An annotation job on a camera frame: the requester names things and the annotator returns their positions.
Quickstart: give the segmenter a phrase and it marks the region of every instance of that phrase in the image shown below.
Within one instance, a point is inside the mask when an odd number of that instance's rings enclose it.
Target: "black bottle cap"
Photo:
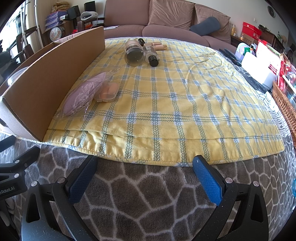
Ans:
[[[145,41],[143,39],[138,39],[138,42],[142,47],[144,47]]]
[[[158,65],[158,60],[155,55],[149,56],[148,61],[151,67],[156,67]]]

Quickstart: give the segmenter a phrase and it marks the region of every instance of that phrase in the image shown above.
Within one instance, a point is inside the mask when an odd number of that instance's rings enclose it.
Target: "throw pillow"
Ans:
[[[198,34],[199,36],[205,36],[213,32],[218,31],[221,28],[221,25],[217,18],[208,17],[205,21],[192,25],[190,31]]]
[[[195,4],[194,6],[195,6],[196,15],[197,15],[197,23],[199,24],[203,22],[208,17],[217,18],[221,25],[221,28],[220,30],[211,33],[210,36],[230,44],[231,43],[230,29],[229,29],[230,17],[228,17],[227,15],[217,10],[206,7],[204,5]]]
[[[189,30],[194,3],[180,0],[151,0],[149,23]]]

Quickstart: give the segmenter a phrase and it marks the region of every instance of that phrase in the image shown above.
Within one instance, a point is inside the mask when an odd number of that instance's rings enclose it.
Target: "brown pillow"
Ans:
[[[189,30],[194,3],[179,0],[151,0],[149,23]]]
[[[225,14],[222,14],[221,12],[218,12],[215,9],[206,7],[204,5],[200,4],[195,4],[195,11],[197,15],[197,23],[201,23],[202,21],[206,20],[208,17],[215,17],[218,19],[221,29],[213,32],[210,34],[210,36],[220,39],[226,43],[231,43],[231,38],[230,38],[230,29],[229,29],[229,19]]]

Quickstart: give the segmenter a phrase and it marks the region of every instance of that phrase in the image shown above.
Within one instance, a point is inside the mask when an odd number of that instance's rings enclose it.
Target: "metal screw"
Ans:
[[[255,187],[259,186],[259,182],[257,182],[257,181],[254,181],[253,184],[254,184]]]
[[[64,177],[60,177],[58,180],[57,180],[57,183],[63,183],[66,179]]]
[[[230,177],[227,177],[227,178],[225,178],[225,182],[227,182],[227,183],[232,183],[233,180],[232,180]]]
[[[37,185],[37,181],[32,181],[31,186],[35,187]]]

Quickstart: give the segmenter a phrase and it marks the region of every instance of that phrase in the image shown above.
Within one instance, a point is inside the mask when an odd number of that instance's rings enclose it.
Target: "red box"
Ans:
[[[262,34],[262,32],[258,28],[246,22],[243,23],[242,32],[256,40],[258,40],[260,35]]]

